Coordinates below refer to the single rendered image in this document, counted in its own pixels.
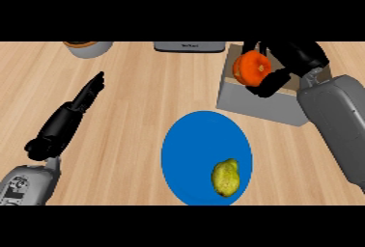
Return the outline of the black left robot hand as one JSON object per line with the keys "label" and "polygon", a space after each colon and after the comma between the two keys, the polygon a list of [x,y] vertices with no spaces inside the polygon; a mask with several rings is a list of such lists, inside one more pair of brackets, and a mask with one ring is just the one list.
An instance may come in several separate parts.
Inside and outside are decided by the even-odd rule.
{"label": "black left robot hand", "polygon": [[83,87],[74,100],[62,104],[46,121],[37,137],[27,143],[24,149],[30,159],[42,161],[61,155],[73,139],[83,115],[102,89],[104,72],[101,71]]}

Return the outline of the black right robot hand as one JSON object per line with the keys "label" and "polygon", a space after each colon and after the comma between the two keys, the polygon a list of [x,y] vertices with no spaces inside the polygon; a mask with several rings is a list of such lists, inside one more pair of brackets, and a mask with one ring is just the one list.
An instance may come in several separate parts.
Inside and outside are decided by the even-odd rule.
{"label": "black right robot hand", "polygon": [[315,41],[247,41],[241,54],[247,55],[256,47],[262,55],[271,52],[284,66],[263,77],[259,86],[247,87],[259,97],[271,97],[290,81],[293,74],[303,77],[314,69],[324,69],[330,64],[325,52]]}

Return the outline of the orange squash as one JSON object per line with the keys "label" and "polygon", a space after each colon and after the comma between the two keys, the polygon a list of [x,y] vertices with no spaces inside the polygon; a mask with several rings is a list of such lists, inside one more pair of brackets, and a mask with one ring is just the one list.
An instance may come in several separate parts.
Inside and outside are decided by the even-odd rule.
{"label": "orange squash", "polygon": [[271,61],[259,51],[252,50],[237,58],[232,74],[243,85],[259,87],[269,73]]}

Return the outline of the grey cardboard box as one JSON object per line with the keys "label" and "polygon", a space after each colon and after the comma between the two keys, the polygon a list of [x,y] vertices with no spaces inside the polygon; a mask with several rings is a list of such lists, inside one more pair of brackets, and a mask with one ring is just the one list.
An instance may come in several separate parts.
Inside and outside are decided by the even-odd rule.
{"label": "grey cardboard box", "polygon": [[297,101],[300,77],[292,73],[292,79],[268,98],[256,96],[237,81],[232,66],[241,55],[243,46],[232,44],[224,65],[224,75],[218,97],[218,108],[283,124],[302,126],[308,123],[303,108]]}

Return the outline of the blue plate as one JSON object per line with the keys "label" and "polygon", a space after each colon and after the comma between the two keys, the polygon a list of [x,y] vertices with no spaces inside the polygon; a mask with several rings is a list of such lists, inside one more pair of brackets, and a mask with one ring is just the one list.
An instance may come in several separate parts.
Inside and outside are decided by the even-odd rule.
{"label": "blue plate", "polygon": [[[240,187],[224,197],[215,190],[216,165],[234,158]],[[213,111],[187,114],[173,124],[161,148],[161,168],[172,191],[191,206],[228,206],[241,197],[253,173],[250,143],[234,120]]]}

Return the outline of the dark grey appliance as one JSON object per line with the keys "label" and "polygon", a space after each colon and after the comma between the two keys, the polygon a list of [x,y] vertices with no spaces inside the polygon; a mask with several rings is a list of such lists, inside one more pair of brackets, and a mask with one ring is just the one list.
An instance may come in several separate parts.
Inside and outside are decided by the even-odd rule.
{"label": "dark grey appliance", "polygon": [[224,41],[157,41],[154,49],[161,52],[218,53],[225,51]]}

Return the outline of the grey pot with brown contents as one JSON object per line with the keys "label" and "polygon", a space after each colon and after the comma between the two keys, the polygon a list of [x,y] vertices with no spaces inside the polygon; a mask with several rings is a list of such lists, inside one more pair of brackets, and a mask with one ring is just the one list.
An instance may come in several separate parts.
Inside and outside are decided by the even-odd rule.
{"label": "grey pot with brown contents", "polygon": [[67,41],[64,44],[71,54],[83,59],[92,59],[99,57],[113,46],[111,41]]}

